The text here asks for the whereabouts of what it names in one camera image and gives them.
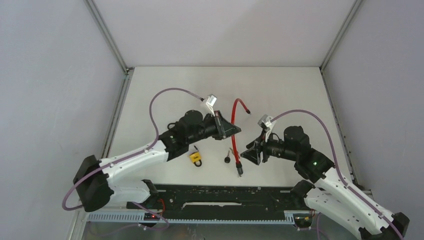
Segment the black key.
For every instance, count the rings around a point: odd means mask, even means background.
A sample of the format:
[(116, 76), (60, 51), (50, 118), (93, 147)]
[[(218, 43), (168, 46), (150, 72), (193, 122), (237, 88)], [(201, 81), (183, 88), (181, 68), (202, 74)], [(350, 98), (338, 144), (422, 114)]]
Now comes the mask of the black key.
[(229, 150), (226, 157), (224, 158), (224, 162), (226, 164), (229, 164), (231, 162), (230, 153), (231, 153), (231, 151)]

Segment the yellow padlock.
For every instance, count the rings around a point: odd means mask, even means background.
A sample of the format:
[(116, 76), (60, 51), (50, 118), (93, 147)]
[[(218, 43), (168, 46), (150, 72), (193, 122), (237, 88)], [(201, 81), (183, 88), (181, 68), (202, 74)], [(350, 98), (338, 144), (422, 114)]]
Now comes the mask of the yellow padlock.
[(196, 167), (199, 168), (203, 165), (202, 156), (200, 154), (198, 147), (195, 145), (193, 147), (194, 147), (194, 151), (189, 154), (189, 159)]

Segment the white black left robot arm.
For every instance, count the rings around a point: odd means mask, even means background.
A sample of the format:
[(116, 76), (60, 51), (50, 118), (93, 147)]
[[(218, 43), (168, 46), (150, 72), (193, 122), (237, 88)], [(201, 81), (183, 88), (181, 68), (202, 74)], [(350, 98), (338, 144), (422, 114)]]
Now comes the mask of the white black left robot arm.
[(221, 141), (240, 132), (241, 128), (227, 121), (219, 110), (205, 116), (197, 110), (189, 110), (144, 147), (110, 158), (87, 156), (73, 179), (82, 208), (94, 212), (113, 202), (136, 202), (153, 208), (158, 194), (151, 180), (125, 185), (122, 183), (125, 176), (176, 159), (187, 153), (191, 144), (201, 140), (212, 137)]

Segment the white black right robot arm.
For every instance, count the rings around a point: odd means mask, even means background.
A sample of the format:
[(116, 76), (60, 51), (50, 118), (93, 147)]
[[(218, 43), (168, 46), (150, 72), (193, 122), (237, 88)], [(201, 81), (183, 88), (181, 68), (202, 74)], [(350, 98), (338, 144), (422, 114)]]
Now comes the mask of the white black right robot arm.
[(261, 135), (246, 146), (241, 157), (256, 165), (275, 157), (294, 162), (302, 176), (291, 190), (291, 204), (297, 209), (306, 206), (324, 214), (359, 240), (401, 240), (410, 220), (402, 212), (385, 209), (356, 185), (339, 175), (335, 163), (312, 148), (301, 126), (289, 126), (283, 139)]

